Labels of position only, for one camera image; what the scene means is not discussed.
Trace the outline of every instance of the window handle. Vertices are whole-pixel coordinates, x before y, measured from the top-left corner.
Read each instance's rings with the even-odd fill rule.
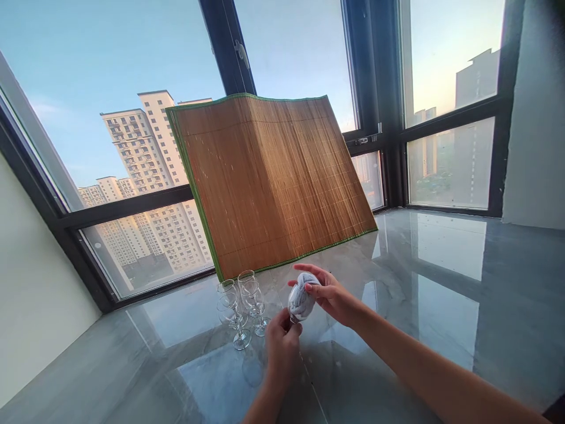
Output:
[[[245,67],[249,69],[249,60],[247,60],[247,52],[245,51],[245,47],[239,40],[235,40],[235,51],[237,51],[240,55],[240,59],[243,60],[245,63]]]

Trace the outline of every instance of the green fabric edge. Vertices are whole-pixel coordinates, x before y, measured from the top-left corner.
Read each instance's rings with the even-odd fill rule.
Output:
[[[177,147],[179,148],[179,151],[181,153],[181,158],[182,158],[182,164],[184,165],[185,171],[187,172],[187,177],[188,177],[188,184],[190,185],[190,188],[192,190],[192,193],[194,195],[194,200],[196,202],[196,207],[198,209],[198,214],[200,215],[200,220],[202,221],[202,226],[204,227],[204,233],[206,235],[206,239],[208,242],[208,248],[212,254],[212,261],[214,263],[214,268],[216,270],[216,274],[218,275],[218,280],[219,281],[225,281],[226,278],[224,278],[224,273],[221,270],[220,267],[220,262],[218,261],[218,255],[216,252],[216,248],[214,246],[214,241],[212,239],[212,235],[210,233],[210,227],[208,225],[208,219],[206,218],[206,214],[204,213],[204,208],[202,206],[202,200],[200,197],[200,194],[198,192],[198,188],[196,186],[196,184],[193,184],[194,181],[194,174],[192,172],[192,165],[190,163],[190,158],[188,157],[188,151],[187,151],[187,147],[184,144],[184,140],[181,137],[179,128],[178,128],[178,120],[177,120],[177,111],[180,110],[187,110],[187,109],[196,109],[196,108],[201,108],[201,107],[206,107],[206,106],[210,106],[213,104],[219,104],[219,103],[223,103],[226,100],[230,100],[233,98],[238,98],[238,97],[250,97],[250,98],[255,98],[255,99],[259,99],[259,100],[266,100],[266,101],[276,101],[276,102],[294,102],[294,101],[304,101],[304,100],[319,100],[322,98],[326,98],[328,97],[327,95],[323,95],[320,97],[305,97],[305,98],[301,98],[301,99],[273,99],[273,98],[268,98],[268,97],[259,97],[253,94],[249,94],[249,93],[236,93],[236,94],[232,94],[226,97],[222,97],[221,99],[217,99],[211,102],[203,102],[203,103],[196,103],[196,104],[190,104],[190,105],[180,105],[180,106],[172,106],[172,107],[168,107],[165,108],[165,112],[167,113],[167,117],[169,119],[169,122],[171,122],[172,124],[172,130],[173,130],[173,134],[175,137],[175,141],[177,142]],[[323,246],[320,247],[318,249],[315,249],[313,251],[310,251],[308,253],[304,253],[300,256],[288,259],[286,261],[283,262],[279,262],[275,265],[270,265],[264,268],[259,268],[257,270],[254,270],[255,272],[261,272],[261,271],[266,271],[269,269],[273,269],[282,265],[286,265],[288,263],[294,262],[296,260],[302,259],[304,257],[307,257],[311,254],[314,253],[318,253],[319,251],[325,250],[325,249],[329,249],[330,247],[334,247],[337,246],[339,244],[345,243],[346,241],[350,241],[353,239],[356,239],[357,237],[361,237],[365,234],[368,233],[372,233],[374,231],[378,231],[378,227],[377,227],[377,223],[375,222],[375,228],[372,228],[371,230],[366,230],[363,231],[359,234],[356,234],[354,236],[345,238],[344,240],[340,240],[337,241],[335,243],[329,244],[327,246]]]
[[[276,101],[276,102],[294,102],[294,101],[304,101],[304,100],[319,100],[319,99],[322,99],[324,97],[328,97],[328,95],[326,94],[326,95],[323,95],[323,96],[320,96],[320,97],[305,97],[305,98],[302,98],[302,99],[273,99],[273,98],[269,98],[269,97],[259,97],[259,96],[256,96],[254,94],[249,94],[249,93],[236,93],[236,94],[231,94],[229,96],[222,97],[221,99],[217,99],[217,100],[213,100],[213,101],[209,101],[209,102],[195,103],[195,104],[190,104],[190,105],[170,106],[168,108],[165,108],[165,111],[168,111],[169,109],[174,110],[174,111],[186,110],[186,109],[196,109],[196,108],[211,106],[211,105],[218,104],[218,103],[223,103],[226,100],[231,100],[233,98],[238,98],[238,97],[250,97],[250,98],[254,98],[254,99],[258,99],[258,100]]]

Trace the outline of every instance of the white wall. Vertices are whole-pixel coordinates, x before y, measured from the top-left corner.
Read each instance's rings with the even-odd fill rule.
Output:
[[[100,316],[0,155],[0,408]]]
[[[565,47],[548,0],[526,0],[503,221],[565,228]]]

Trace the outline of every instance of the grey cloth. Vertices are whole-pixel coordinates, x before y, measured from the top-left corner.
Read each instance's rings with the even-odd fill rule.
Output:
[[[316,277],[310,273],[301,273],[298,283],[288,298],[288,311],[298,320],[305,319],[314,308],[315,298],[306,292],[306,284],[321,285]]]

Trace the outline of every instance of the bamboo mat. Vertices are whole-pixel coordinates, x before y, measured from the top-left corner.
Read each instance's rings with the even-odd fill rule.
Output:
[[[220,281],[377,229],[327,96],[167,108]]]

